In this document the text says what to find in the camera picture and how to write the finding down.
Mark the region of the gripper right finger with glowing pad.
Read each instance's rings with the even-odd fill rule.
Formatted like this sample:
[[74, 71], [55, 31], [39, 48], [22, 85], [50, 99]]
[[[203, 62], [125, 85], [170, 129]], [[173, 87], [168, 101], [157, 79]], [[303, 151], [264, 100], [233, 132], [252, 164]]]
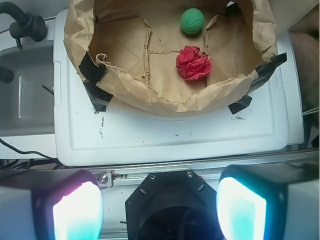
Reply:
[[220, 175], [216, 210], [227, 240], [318, 240], [316, 164], [232, 164]]

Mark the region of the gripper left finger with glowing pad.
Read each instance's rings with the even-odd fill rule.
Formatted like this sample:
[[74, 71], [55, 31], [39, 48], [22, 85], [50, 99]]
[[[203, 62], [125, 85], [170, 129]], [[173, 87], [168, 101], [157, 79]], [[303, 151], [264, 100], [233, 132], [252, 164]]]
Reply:
[[97, 240], [104, 202], [84, 169], [2, 170], [2, 240]]

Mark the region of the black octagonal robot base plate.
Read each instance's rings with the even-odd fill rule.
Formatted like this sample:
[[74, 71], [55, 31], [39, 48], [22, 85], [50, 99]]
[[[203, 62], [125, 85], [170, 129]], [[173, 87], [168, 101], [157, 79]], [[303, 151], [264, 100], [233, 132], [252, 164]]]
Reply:
[[130, 240], [222, 240], [217, 192], [192, 170], [152, 172], [125, 201]]

